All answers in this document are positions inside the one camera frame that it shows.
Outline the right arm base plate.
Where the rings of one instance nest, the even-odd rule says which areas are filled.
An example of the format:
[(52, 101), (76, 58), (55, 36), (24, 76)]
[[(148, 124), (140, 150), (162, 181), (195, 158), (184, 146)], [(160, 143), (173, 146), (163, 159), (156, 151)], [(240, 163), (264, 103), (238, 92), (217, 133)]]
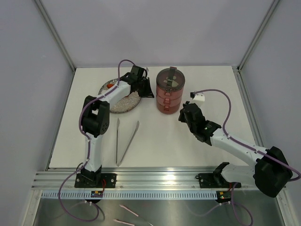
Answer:
[(227, 182), (220, 173), (199, 173), (195, 176), (200, 188), (230, 188), (235, 183)]

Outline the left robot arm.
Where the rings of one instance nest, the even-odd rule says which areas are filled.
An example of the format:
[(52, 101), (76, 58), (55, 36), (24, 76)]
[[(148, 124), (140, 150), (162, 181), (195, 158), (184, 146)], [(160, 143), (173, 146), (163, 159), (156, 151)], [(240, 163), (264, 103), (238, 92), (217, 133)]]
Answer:
[(105, 93), (85, 99), (79, 129), (85, 136), (87, 157), (79, 175), (90, 187), (97, 187), (102, 181), (101, 142), (110, 125), (110, 109), (135, 92), (141, 98), (154, 98), (148, 76), (126, 73)]

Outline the dark red lunch container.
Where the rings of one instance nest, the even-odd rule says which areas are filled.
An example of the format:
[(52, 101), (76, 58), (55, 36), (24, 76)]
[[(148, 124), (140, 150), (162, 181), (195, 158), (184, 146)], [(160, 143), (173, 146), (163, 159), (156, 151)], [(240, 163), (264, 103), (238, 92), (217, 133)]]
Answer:
[(179, 110), (180, 105), (181, 103), (175, 106), (161, 105), (159, 103), (156, 103), (157, 109), (164, 114), (174, 114)]

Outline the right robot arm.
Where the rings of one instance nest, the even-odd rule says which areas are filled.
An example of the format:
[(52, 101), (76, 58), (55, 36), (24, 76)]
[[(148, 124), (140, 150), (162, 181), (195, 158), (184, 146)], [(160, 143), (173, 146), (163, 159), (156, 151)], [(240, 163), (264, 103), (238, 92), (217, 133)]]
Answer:
[(250, 185), (275, 198), (293, 176), (279, 148), (244, 144), (238, 138), (226, 135), (219, 124), (205, 119), (195, 103), (184, 103), (178, 120), (188, 125), (198, 141), (220, 148), (246, 163), (238, 166), (222, 162), (212, 173), (199, 173), (196, 179), (201, 188)]

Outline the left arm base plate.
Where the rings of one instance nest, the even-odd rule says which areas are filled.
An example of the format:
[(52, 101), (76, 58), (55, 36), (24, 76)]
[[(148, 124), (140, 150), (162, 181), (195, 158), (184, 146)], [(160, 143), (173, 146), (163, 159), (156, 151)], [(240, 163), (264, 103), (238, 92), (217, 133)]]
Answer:
[(76, 175), (75, 188), (115, 188), (116, 174), (101, 173), (94, 179), (87, 178), (82, 174)]

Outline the grey glass pot lid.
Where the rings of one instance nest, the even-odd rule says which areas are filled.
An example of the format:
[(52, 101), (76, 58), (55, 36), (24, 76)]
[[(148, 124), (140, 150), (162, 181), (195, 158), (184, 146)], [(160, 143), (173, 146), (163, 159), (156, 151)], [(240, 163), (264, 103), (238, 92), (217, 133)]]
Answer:
[(165, 68), (157, 74), (156, 84), (165, 91), (178, 91), (184, 87), (185, 76), (176, 67)]

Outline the pink lunch container with handle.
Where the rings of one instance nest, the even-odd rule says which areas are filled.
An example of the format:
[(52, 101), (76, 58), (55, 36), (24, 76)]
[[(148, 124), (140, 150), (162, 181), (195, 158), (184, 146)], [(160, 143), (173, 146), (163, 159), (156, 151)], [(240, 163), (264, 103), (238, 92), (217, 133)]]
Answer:
[(156, 95), (162, 98), (170, 97), (172, 99), (177, 99), (182, 96), (184, 86), (179, 88), (168, 89), (167, 87), (157, 86)]

